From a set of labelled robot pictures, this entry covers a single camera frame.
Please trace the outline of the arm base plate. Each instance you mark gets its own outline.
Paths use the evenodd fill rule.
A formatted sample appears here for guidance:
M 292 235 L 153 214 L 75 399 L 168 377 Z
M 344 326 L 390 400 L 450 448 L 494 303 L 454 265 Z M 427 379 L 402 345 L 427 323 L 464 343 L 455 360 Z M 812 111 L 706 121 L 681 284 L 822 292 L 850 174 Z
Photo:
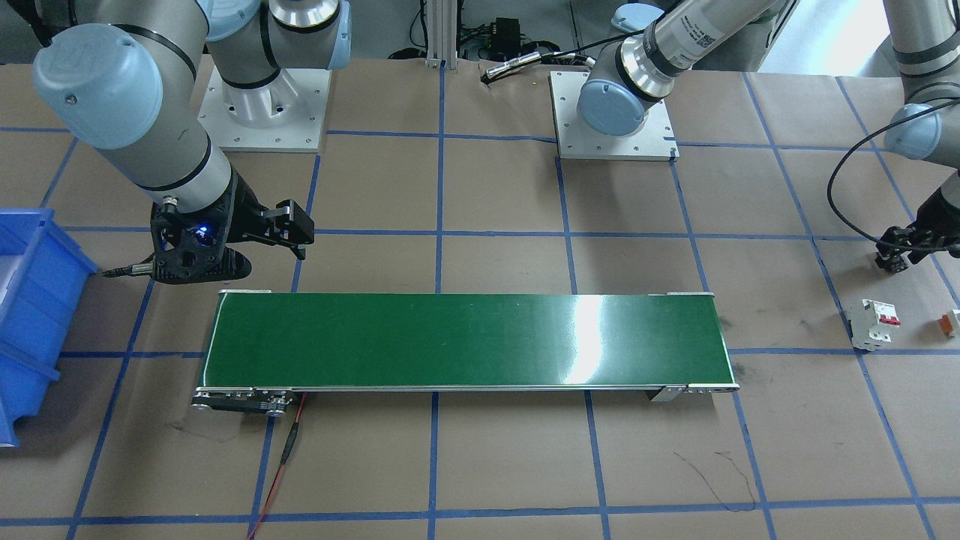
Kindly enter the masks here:
M 552 70 L 556 147 L 566 160 L 674 161 L 680 156 L 668 107 L 587 72 Z
M 317 153 L 331 81 L 328 70 L 291 69 L 240 89 L 214 69 L 196 119 L 224 152 Z

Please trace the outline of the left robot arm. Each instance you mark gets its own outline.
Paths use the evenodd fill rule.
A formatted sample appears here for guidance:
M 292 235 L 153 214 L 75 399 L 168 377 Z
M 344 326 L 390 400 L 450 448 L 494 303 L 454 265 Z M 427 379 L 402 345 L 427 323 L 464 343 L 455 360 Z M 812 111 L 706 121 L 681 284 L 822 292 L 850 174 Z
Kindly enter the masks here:
M 861 23 L 833 22 L 837 1 L 816 1 L 816 28 L 792 28 L 794 1 L 655 1 L 656 15 L 607 38 L 585 85 L 578 114 L 598 134 L 638 132 L 652 106 L 694 68 L 754 71 L 767 64 L 825 73 L 833 62 L 860 71 L 873 64 L 898 74 L 901 107 L 885 125 L 850 145 L 831 171 L 825 197 L 831 212 L 858 236 L 875 243 L 875 262 L 897 273 L 929 255 L 958 256 L 958 174 L 953 173 L 916 210 L 907 226 L 872 235 L 836 204 L 836 179 L 858 149 L 883 138 L 884 149 L 913 161 L 958 168 L 958 3 L 884 1 L 886 35 Z

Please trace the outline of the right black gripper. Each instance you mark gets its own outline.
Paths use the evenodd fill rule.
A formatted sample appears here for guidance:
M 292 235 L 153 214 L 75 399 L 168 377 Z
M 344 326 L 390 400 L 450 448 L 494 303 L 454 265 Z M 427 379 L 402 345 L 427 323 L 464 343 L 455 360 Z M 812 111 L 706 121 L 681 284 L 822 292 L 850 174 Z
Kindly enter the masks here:
M 172 204 L 154 204 L 150 233 L 154 281 L 170 286 L 244 279 L 253 264 L 231 243 L 260 242 L 291 250 L 306 259 L 314 243 L 314 221 L 294 199 L 274 209 L 261 205 L 233 169 L 226 191 L 199 211 L 182 212 Z

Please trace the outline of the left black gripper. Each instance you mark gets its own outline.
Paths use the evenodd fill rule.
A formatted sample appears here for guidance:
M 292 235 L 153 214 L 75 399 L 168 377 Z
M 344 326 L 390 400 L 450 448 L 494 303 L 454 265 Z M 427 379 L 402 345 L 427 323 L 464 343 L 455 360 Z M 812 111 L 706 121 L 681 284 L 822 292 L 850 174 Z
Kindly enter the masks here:
M 958 256 L 959 178 L 950 175 L 916 210 L 912 225 L 891 226 L 875 243 L 874 262 L 884 271 L 906 271 L 921 263 L 927 248 L 946 248 Z

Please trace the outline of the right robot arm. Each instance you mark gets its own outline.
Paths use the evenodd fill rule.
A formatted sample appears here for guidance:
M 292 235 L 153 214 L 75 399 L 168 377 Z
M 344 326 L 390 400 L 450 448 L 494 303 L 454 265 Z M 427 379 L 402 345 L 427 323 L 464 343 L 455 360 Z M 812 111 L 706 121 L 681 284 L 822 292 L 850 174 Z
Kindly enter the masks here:
M 99 1 L 94 17 L 59 31 L 19 4 L 41 43 L 33 61 L 40 98 L 153 202 L 153 253 L 106 278 L 162 284 L 244 279 L 253 266 L 234 246 L 257 242 L 299 260 L 314 221 L 294 199 L 262 205 L 190 109 L 203 54 L 220 76 L 219 107 L 243 134 L 292 142 L 295 123 L 318 143 L 309 89 L 294 71 L 349 64 L 347 1 Z

